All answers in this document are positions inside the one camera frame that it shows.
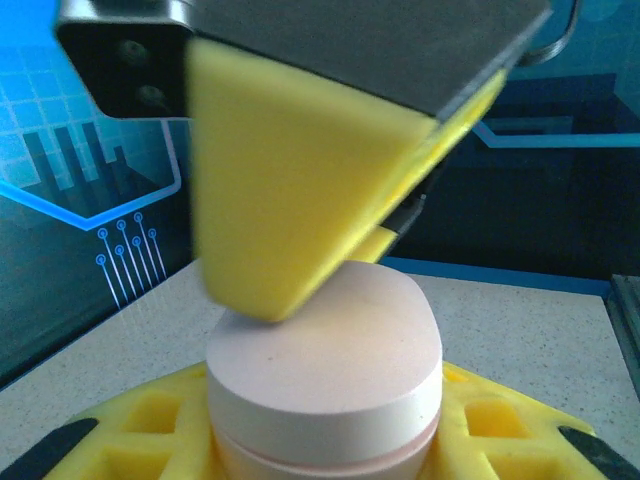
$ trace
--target yellow sponge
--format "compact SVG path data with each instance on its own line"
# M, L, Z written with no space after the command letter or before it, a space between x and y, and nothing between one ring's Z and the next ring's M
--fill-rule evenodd
M72 420L95 427L46 480L225 480L202 364L140 385ZM444 367L438 432L419 480L604 480L557 427L586 423L462 370Z
M189 43L196 250L213 298L279 321L347 258L376 261L405 195L491 104L497 74L446 125L206 39Z

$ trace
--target bar graph graphic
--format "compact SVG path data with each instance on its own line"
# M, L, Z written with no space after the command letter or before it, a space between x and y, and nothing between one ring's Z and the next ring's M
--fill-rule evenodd
M87 231L177 192L176 123L108 118L59 49L0 47L0 195L49 217Z

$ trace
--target blue grid pattern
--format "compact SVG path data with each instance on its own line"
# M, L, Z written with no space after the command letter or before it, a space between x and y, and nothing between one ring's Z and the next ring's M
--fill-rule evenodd
M67 127L85 178L98 178L82 124L96 125L107 162L121 145L127 163L159 187L174 181L158 121L117 121L93 104L64 53L50 47L0 47L0 175L24 188L40 182L22 134L37 132L59 188L73 186L53 129Z
M575 34L553 60L515 69L512 79L617 74L615 93L640 115L640 2L583 0ZM565 28L573 0L554 0L554 15L535 44L557 38Z

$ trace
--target robotic arm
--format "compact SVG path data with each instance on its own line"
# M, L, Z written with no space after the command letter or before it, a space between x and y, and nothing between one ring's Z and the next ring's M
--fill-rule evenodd
M545 0L65 0L56 33L107 115L194 119L207 289L280 321L406 231L548 15Z

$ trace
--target sponge pad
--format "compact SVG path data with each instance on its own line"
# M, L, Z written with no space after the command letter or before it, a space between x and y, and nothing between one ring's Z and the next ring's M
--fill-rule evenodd
M417 111L206 39L187 52L194 224L216 301L294 312L488 108L503 74L444 128Z

